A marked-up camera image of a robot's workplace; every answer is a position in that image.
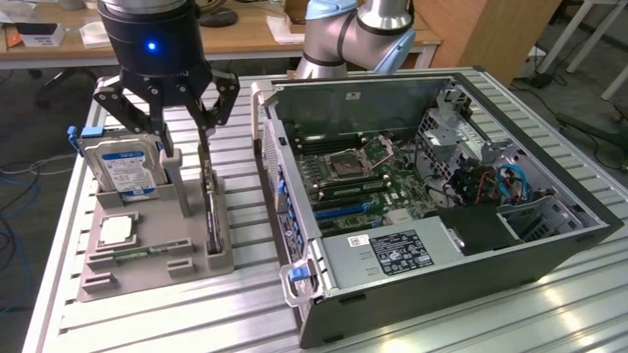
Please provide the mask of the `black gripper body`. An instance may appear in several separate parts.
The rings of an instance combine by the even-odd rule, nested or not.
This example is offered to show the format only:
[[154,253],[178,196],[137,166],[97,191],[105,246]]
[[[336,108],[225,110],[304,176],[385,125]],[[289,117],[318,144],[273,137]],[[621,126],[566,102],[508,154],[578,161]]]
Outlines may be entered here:
[[109,42],[121,66],[121,84],[148,102],[182,106],[198,99],[212,80],[197,24],[198,8],[180,6],[132,14],[100,6]]

